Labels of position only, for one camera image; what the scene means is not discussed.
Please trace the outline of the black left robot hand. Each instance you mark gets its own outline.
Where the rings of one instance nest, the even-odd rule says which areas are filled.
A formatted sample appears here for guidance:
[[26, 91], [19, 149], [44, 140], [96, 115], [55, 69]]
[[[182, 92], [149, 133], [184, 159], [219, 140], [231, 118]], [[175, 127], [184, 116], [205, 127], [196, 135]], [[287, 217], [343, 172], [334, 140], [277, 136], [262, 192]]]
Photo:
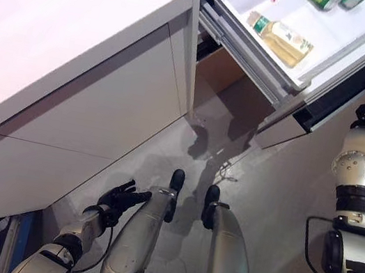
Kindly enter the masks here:
[[124, 212], [136, 204], [149, 201], [151, 196], [152, 193], [148, 191], [138, 192], [136, 189], [136, 181], [133, 179], [110, 189], [98, 199], [97, 203], [97, 206], [102, 209], [102, 225], [105, 228], [113, 228]]

